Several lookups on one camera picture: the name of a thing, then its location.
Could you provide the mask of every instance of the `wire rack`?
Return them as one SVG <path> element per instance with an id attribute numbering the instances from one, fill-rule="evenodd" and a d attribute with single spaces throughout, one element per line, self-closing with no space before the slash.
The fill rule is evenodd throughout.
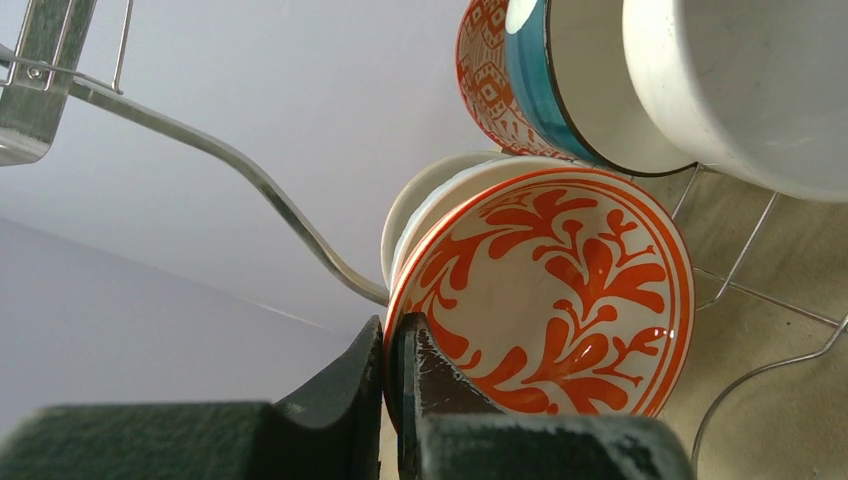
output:
<path id="1" fill-rule="evenodd" d="M 385 287 L 374 283 L 354 271 L 324 240 L 307 218 L 300 212 L 280 186 L 255 162 L 227 143 L 185 125 L 166 115 L 134 103 L 125 97 L 120 88 L 121 72 L 127 49 L 127 38 L 133 12 L 133 0 L 127 0 L 121 36 L 118 40 L 113 77 L 101 81 L 76 70 L 96 0 L 30 0 L 15 49 L 0 45 L 0 65 L 7 67 L 5 79 L 0 79 L 0 165 L 31 163 L 40 159 L 52 143 L 61 119 L 64 101 L 74 97 L 113 115 L 122 117 L 144 128 L 155 131 L 177 142 L 203 151 L 232 167 L 271 204 L 316 258 L 338 280 L 360 296 L 379 305 L 388 303 Z M 28 115 L 27 107 L 39 112 Z M 588 168 L 601 168 L 594 164 L 574 161 Z M 681 208 L 691 197 L 693 185 L 699 177 L 711 171 L 701 165 L 692 169 L 691 177 L 672 210 L 677 218 Z M 730 383 L 710 404 L 701 419 L 692 448 L 692 467 L 697 473 L 698 459 L 704 434 L 710 420 L 722 402 L 737 387 L 748 380 L 774 369 L 812 360 L 828 353 L 848 329 L 848 315 L 834 318 L 794 305 L 775 296 L 751 288 L 738 281 L 740 267 L 766 225 L 769 215 L 780 199 L 772 192 L 726 274 L 695 266 L 696 272 L 719 282 L 716 293 L 697 306 L 697 311 L 717 304 L 730 290 L 738 291 L 758 301 L 792 312 L 802 318 L 820 322 L 833 328 L 827 341 L 814 352 L 786 358 L 751 370 Z"/>

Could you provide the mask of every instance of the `wall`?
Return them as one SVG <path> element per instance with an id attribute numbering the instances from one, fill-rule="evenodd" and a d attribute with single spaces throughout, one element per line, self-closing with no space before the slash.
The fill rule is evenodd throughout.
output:
<path id="1" fill-rule="evenodd" d="M 0 220 L 0 436 L 47 404 L 276 400 L 351 340 Z"/>
<path id="2" fill-rule="evenodd" d="M 0 42 L 15 41 L 25 3 L 0 2 Z M 81 70 L 109 78 L 124 4 L 99 2 Z M 491 146 L 456 88 L 465 1 L 135 5 L 127 96 L 242 149 L 375 281 L 403 185 L 442 157 Z M 0 170 L 0 217 L 345 334 L 382 313 L 227 167 L 76 99 L 44 160 Z"/>

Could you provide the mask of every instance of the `tiled surface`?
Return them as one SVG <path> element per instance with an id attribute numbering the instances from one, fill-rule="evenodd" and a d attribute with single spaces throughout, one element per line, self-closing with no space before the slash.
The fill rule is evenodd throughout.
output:
<path id="1" fill-rule="evenodd" d="M 637 180 L 672 206 L 690 173 Z M 678 217 L 695 264 L 726 273 L 769 192 L 718 174 L 702 175 Z M 848 207 L 781 197 L 739 281 L 773 296 L 841 317 L 848 313 Z M 717 283 L 698 276 L 699 300 Z M 818 349 L 832 329 L 730 291 L 698 314 L 689 357 L 660 419 L 690 449 L 712 400 L 745 372 Z M 706 432 L 700 480 L 848 479 L 848 343 L 825 357 L 743 384 Z M 387 418 L 384 479 L 397 478 L 396 438 Z"/>

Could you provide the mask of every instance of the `bowl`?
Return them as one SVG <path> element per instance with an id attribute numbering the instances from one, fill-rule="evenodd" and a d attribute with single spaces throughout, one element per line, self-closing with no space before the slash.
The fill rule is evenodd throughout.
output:
<path id="1" fill-rule="evenodd" d="M 459 205 L 418 243 L 384 347 L 400 318 L 423 312 L 441 351 L 504 411 L 654 416 L 686 358 L 693 287 L 680 233 L 639 187 L 593 169 L 537 171 Z"/>
<path id="2" fill-rule="evenodd" d="M 675 173 L 697 159 L 665 137 L 636 95 L 622 8 L 622 0 L 512 0 L 509 82 L 530 125 L 551 145 L 629 175 Z"/>
<path id="3" fill-rule="evenodd" d="M 516 155 L 572 159 L 539 137 L 518 107 L 504 62 L 507 0 L 472 0 L 456 40 L 459 92 L 477 126 L 496 144 Z"/>
<path id="4" fill-rule="evenodd" d="M 836 0 L 627 0 L 627 65 L 654 122 L 704 164 L 845 202 L 846 15 Z"/>
<path id="5" fill-rule="evenodd" d="M 507 158 L 503 153 L 478 151 L 443 158 L 418 173 L 400 191 L 386 216 L 380 238 L 380 267 L 386 286 L 391 284 L 391 266 L 395 247 L 409 223 L 410 216 L 440 185 L 468 167 L 496 158 Z"/>
<path id="6" fill-rule="evenodd" d="M 391 261 L 389 291 L 395 288 L 401 267 L 415 245 L 454 207 L 510 178 L 537 170 L 561 167 L 563 164 L 562 160 L 550 157 L 495 158 L 466 168 L 433 190 L 410 215 L 398 239 Z"/>

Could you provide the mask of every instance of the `teal bowl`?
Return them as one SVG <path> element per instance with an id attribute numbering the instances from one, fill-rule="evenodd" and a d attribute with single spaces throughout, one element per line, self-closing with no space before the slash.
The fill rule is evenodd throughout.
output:
<path id="1" fill-rule="evenodd" d="M 554 147 L 629 175 L 676 173 L 697 160 L 665 137 L 636 95 L 622 8 L 622 0 L 510 0 L 510 86 L 528 123 Z"/>

